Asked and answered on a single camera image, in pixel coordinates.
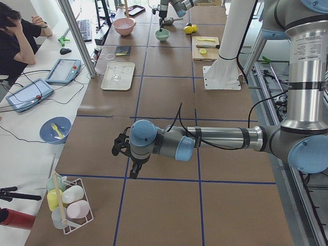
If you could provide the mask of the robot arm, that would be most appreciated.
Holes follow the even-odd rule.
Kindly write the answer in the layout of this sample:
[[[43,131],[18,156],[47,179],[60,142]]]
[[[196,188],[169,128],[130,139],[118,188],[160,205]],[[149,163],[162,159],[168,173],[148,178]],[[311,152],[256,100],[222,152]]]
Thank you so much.
[[[273,154],[304,173],[327,169],[327,125],[322,119],[327,64],[327,1],[265,1],[262,34],[289,39],[290,61],[286,118],[278,126],[158,128],[138,120],[124,141],[135,179],[152,154],[190,160],[193,150],[251,148]]]
[[[199,0],[185,0],[182,2],[178,0],[161,0],[158,7],[153,9],[153,14],[155,14],[156,11],[159,12],[159,30],[162,31],[169,4],[173,6],[178,17],[184,17],[187,10],[194,7],[194,5],[199,2]]]

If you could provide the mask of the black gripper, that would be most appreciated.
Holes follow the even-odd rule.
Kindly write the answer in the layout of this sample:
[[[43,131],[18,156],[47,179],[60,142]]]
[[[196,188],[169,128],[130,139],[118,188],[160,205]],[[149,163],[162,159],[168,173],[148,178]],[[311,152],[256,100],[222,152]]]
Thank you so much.
[[[132,156],[131,159],[133,161],[133,166],[132,166],[132,169],[130,171],[130,178],[137,179],[138,175],[139,175],[139,172],[142,168],[142,165],[144,163],[147,163],[149,161],[150,157],[147,156],[146,158],[138,159],[138,158]]]
[[[159,11],[159,31],[162,32],[165,24],[165,18],[167,17],[167,10],[160,10]]]

